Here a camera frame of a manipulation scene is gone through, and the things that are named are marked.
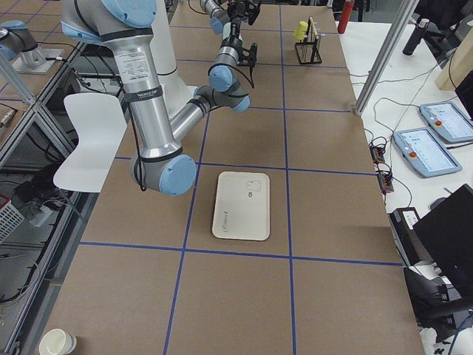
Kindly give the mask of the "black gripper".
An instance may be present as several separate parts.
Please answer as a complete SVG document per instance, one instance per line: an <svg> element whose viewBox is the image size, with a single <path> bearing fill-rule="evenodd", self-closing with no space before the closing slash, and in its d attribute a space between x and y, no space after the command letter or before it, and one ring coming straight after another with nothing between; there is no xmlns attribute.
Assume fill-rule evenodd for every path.
<svg viewBox="0 0 473 355"><path fill-rule="evenodd" d="M260 14L261 1L234 0L228 1L227 14L233 23L246 21L254 24Z"/></svg>

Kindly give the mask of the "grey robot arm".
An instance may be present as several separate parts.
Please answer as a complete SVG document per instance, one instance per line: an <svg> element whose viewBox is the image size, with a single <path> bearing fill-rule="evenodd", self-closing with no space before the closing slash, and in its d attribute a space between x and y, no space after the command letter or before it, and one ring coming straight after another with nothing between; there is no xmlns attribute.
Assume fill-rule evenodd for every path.
<svg viewBox="0 0 473 355"><path fill-rule="evenodd" d="M208 69L208 84L195 89L194 96L171 119L174 139L181 141L210 111L229 107L243 112L250 105L248 91L240 82L244 77L253 87L253 69L258 46L243 47L242 23L253 25L261 1L201 1L202 12L209 16L214 33L222 36L220 50Z"/></svg>
<svg viewBox="0 0 473 355"><path fill-rule="evenodd" d="M165 100L174 88L160 84L151 46L153 30L159 29L164 36L160 40L163 57L174 59L163 1L62 1L61 24L67 36L108 47L113 53L134 124L135 181L141 189L185 194L194 185L197 167L183 154L181 141L203 118L205 109L191 99L169 117Z"/></svg>

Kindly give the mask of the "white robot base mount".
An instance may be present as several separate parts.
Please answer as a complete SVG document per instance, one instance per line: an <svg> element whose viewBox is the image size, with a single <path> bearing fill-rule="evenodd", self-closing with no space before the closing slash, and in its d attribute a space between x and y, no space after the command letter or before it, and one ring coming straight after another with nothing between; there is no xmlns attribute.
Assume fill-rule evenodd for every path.
<svg viewBox="0 0 473 355"><path fill-rule="evenodd" d="M157 0L156 5L150 49L160 85L163 87L166 109L172 119L193 98L193 93L178 73L165 2Z"/></svg>

